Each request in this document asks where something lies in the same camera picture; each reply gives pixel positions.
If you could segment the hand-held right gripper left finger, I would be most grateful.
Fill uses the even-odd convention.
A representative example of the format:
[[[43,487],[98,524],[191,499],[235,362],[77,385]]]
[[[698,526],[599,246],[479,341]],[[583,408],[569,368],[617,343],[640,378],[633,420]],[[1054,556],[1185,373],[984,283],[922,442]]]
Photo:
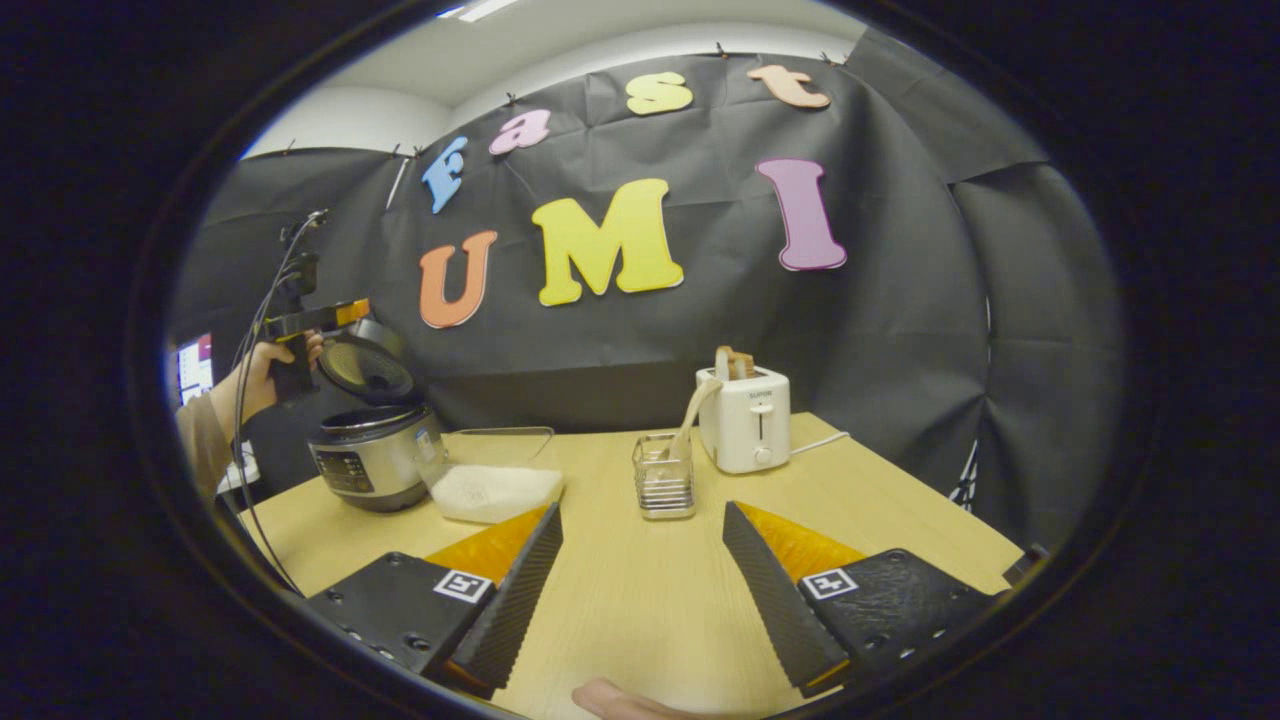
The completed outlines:
[[[544,503],[425,559],[388,552],[307,600],[375,655],[481,700],[508,685],[563,543]]]

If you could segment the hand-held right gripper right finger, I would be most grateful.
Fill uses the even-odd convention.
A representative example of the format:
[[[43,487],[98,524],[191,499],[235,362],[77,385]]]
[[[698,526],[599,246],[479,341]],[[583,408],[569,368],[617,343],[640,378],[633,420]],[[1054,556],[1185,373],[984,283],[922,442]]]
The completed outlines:
[[[804,697],[896,670],[963,634],[998,598],[908,550],[864,555],[737,501],[724,506],[722,539]]]

